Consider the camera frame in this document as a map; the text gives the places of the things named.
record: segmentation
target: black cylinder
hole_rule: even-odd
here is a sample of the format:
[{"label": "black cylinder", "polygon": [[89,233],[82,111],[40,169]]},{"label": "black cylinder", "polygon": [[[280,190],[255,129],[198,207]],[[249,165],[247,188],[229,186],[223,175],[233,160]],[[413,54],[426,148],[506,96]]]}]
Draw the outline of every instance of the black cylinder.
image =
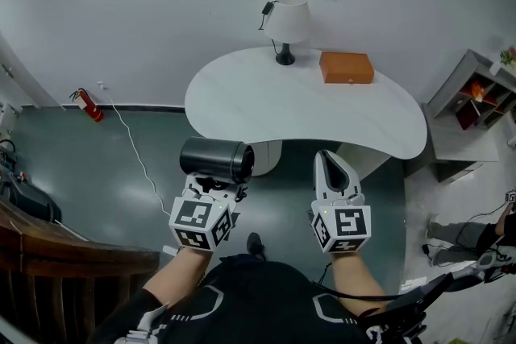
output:
[{"label": "black cylinder", "polygon": [[213,180],[244,184],[251,179],[255,154],[243,142],[193,137],[183,145],[179,164],[187,175],[196,172]]}]

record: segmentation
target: black and white marker cube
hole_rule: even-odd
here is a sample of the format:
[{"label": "black and white marker cube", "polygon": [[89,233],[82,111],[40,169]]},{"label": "black and white marker cube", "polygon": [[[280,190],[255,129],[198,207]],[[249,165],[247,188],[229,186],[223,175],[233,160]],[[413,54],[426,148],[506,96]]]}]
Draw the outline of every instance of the black and white marker cube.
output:
[{"label": "black and white marker cube", "polygon": [[516,202],[516,190],[506,193],[506,202]]},{"label": "black and white marker cube", "polygon": [[368,205],[312,205],[314,229],[322,252],[355,252],[371,238]]},{"label": "black and white marker cube", "polygon": [[229,203],[176,197],[169,226],[183,247],[215,251],[232,227]]}]

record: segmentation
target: black lamp base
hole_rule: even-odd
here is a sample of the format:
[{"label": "black lamp base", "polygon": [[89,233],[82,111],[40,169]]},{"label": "black lamp base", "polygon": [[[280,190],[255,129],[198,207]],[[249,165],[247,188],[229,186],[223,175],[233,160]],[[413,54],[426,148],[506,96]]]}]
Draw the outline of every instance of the black lamp base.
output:
[{"label": "black lamp base", "polygon": [[276,62],[284,66],[288,66],[296,61],[296,58],[290,53],[290,45],[283,44],[281,52],[276,55]]}]

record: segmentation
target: black shirt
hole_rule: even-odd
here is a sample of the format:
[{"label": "black shirt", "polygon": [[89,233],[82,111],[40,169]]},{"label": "black shirt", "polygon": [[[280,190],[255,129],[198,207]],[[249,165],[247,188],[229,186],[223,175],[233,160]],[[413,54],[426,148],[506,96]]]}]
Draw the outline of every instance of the black shirt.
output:
[{"label": "black shirt", "polygon": [[[160,307],[141,290],[109,316],[90,344],[115,342]],[[153,323],[158,342],[370,343],[356,319],[333,297],[283,263],[220,264],[198,290]]]},{"label": "black shirt", "polygon": [[[478,255],[484,254],[500,237],[494,231],[496,225],[488,224],[476,244],[476,252]],[[504,237],[498,245],[509,245],[516,247],[516,213],[506,216],[503,229]]]}]

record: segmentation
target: wooden railing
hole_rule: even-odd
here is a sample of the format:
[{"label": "wooden railing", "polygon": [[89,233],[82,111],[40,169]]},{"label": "wooden railing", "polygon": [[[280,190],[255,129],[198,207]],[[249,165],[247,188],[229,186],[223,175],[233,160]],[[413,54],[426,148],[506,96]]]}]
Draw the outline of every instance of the wooden railing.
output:
[{"label": "wooden railing", "polygon": [[82,241],[0,200],[0,315],[37,342],[85,342],[158,264],[158,252]]}]

